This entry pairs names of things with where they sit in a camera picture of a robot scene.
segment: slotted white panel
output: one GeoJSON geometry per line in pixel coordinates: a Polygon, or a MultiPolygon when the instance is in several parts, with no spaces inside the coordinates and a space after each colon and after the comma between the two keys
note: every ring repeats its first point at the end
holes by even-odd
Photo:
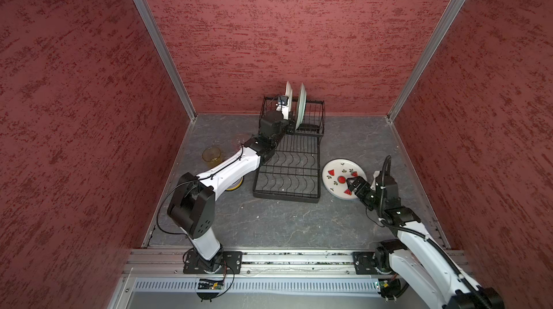
{"type": "MultiPolygon", "coordinates": [[[[136,292],[218,292],[198,290],[200,278],[137,278],[136,292]]],[[[227,277],[225,286],[230,286],[227,277]]],[[[235,293],[288,293],[346,296],[380,296],[374,278],[235,278],[228,292],[235,293]]]]}

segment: yellow rim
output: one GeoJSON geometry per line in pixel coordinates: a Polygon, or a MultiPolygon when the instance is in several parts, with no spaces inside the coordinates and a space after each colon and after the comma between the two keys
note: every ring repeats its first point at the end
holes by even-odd
{"type": "Polygon", "coordinates": [[[236,189],[240,188],[240,186],[242,185],[243,182],[244,182],[244,177],[242,177],[242,178],[240,179],[240,182],[236,185],[236,187],[226,189],[225,191],[233,191],[233,190],[236,190],[236,189]]]}

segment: watermelon patterned plate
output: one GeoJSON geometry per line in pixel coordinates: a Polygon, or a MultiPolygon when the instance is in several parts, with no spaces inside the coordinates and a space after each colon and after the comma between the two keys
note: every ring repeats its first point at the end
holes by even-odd
{"type": "Polygon", "coordinates": [[[346,183],[346,179],[356,176],[367,179],[365,172],[359,165],[346,159],[331,160],[322,169],[322,183],[325,188],[332,195],[344,200],[355,200],[357,198],[349,192],[346,183]]]}

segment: black wire dish rack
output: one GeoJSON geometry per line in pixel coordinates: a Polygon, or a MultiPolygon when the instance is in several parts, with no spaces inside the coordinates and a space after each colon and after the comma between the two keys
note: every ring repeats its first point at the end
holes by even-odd
{"type": "MultiPolygon", "coordinates": [[[[253,196],[273,200],[317,203],[321,198],[319,145],[325,131],[325,103],[307,100],[304,119],[297,130],[294,98],[289,120],[292,122],[280,140],[273,157],[255,172],[253,196]]],[[[265,97],[259,120],[277,109],[276,97],[265,97]]]]}

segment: red wall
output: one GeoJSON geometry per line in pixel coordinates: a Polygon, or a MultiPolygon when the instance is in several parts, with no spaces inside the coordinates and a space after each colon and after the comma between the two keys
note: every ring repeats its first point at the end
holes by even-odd
{"type": "Polygon", "coordinates": [[[186,114],[132,0],[0,5],[0,306],[102,308],[186,114]]]}
{"type": "Polygon", "coordinates": [[[477,278],[551,308],[553,0],[467,0],[396,125],[477,278]]]}
{"type": "Polygon", "coordinates": [[[148,0],[198,112],[259,112],[304,82],[328,113],[386,114],[449,0],[148,0]]]}

